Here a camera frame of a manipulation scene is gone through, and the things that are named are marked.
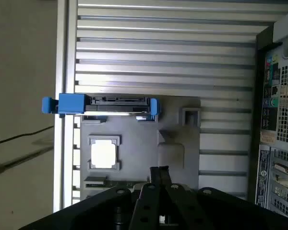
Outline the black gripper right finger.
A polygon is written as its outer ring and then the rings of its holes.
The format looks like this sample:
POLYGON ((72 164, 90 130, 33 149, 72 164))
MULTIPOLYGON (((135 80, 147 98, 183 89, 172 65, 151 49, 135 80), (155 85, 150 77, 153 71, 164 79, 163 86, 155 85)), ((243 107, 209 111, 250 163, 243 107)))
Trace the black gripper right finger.
POLYGON ((185 189, 171 181, 168 166, 159 169, 173 204, 170 218, 181 230, 288 230, 288 218, 280 214, 211 187, 185 189))

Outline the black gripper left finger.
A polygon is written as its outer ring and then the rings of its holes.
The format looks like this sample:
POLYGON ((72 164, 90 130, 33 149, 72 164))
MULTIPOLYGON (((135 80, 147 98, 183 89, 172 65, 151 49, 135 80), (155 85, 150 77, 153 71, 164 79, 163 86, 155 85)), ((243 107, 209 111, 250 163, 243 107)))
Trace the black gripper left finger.
POLYGON ((159 225, 160 173, 150 168, 150 181, 140 190, 114 186, 23 227, 24 230, 136 230, 159 225))

